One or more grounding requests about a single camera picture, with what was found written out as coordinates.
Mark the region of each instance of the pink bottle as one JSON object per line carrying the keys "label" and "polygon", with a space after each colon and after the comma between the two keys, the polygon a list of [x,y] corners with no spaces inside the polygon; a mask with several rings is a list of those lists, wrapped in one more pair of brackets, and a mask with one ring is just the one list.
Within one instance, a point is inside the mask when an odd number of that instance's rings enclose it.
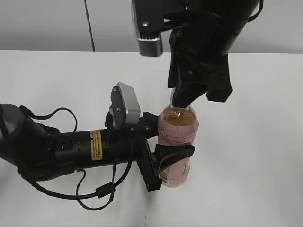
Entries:
{"label": "pink bottle", "polygon": [[[198,131],[198,119],[191,107],[177,108],[169,105],[158,120],[158,143],[166,146],[192,145]],[[178,187],[187,179],[189,157],[178,161],[160,173],[162,183]]]}

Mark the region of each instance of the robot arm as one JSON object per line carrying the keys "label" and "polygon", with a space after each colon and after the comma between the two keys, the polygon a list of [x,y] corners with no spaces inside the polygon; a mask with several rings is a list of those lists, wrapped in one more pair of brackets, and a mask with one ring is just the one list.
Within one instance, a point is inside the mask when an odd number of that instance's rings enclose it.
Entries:
{"label": "robot arm", "polygon": [[133,0],[141,55],[160,56],[161,32],[172,29],[168,87],[174,89],[173,106],[187,107],[205,93],[209,101],[227,100],[232,92],[228,51],[262,8],[263,0]]}
{"label": "robot arm", "polygon": [[[108,204],[114,198],[115,188],[126,178],[132,162],[136,161],[147,191],[159,190],[162,181],[160,172],[168,166],[192,156],[193,146],[168,147],[157,145],[150,151],[147,139],[158,134],[158,117],[143,113],[134,89],[123,83],[113,87],[112,105],[106,116],[106,129],[95,131],[76,131],[60,133],[53,127],[34,122],[46,120],[59,110],[47,116],[35,116],[30,110],[11,104],[0,105],[0,158],[18,168],[22,178],[39,191],[61,199],[77,200],[89,210],[81,200],[92,197],[102,198],[111,195]],[[97,166],[127,163],[124,174],[117,182],[113,180],[88,195],[64,195],[51,192],[37,182],[48,181],[62,175],[82,171]]]}
{"label": "robot arm", "polygon": [[[133,0],[134,24],[140,53],[162,54],[161,32],[172,30],[171,66],[168,87],[174,89],[172,104],[186,107],[204,93],[210,101],[225,102],[232,87],[229,81],[228,50],[263,0]],[[61,199],[77,200],[89,210],[100,210],[114,198],[115,188],[125,179],[133,161],[142,173],[148,191],[161,187],[159,173],[166,167],[192,156],[193,146],[157,145],[150,151],[147,139],[157,136],[158,117],[143,113],[132,87],[118,83],[111,93],[112,105],[106,116],[106,129],[60,133],[37,124],[45,120],[30,110],[0,104],[0,158],[16,165],[18,172],[39,191]],[[116,165],[127,162],[121,178],[114,182]],[[51,192],[37,182],[84,172],[84,168],[113,164],[112,181],[94,193],[64,195]],[[100,208],[89,208],[81,200],[110,195]]]}

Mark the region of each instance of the table surface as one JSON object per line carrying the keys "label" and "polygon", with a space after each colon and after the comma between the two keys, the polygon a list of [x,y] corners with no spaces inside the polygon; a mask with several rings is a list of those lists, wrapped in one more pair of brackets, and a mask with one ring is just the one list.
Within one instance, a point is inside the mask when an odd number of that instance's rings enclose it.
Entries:
{"label": "table surface", "polygon": [[[192,106],[200,122],[185,184],[146,192],[136,163],[102,211],[46,196],[0,161],[1,226],[303,226],[303,55],[231,54],[234,92],[225,104],[205,96]],[[104,128],[117,82],[134,87],[142,111],[159,114],[169,103],[170,55],[144,58],[118,52],[0,51],[2,103],[36,115],[68,107],[78,130]],[[58,113],[45,122],[72,131],[73,118]],[[150,141],[155,147],[156,139]],[[118,165],[117,175],[125,164]],[[82,173],[43,186],[74,194]],[[111,167],[88,170],[80,192],[111,178]],[[99,206],[105,199],[89,199]]]}

